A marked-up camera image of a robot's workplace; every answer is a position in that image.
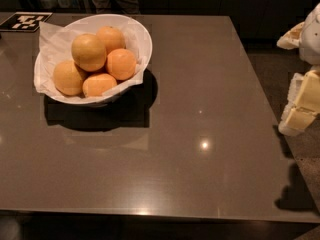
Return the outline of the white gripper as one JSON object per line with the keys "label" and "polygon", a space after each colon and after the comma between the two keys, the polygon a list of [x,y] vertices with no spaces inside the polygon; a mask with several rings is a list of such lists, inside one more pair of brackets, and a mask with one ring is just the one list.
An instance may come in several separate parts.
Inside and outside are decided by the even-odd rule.
{"label": "white gripper", "polygon": [[[309,13],[304,23],[298,23],[281,36],[277,46],[286,50],[299,47],[303,61],[319,65],[320,3]],[[286,136],[297,136],[320,114],[320,70],[311,69],[304,75],[295,73],[290,82],[287,101],[278,130]]]}

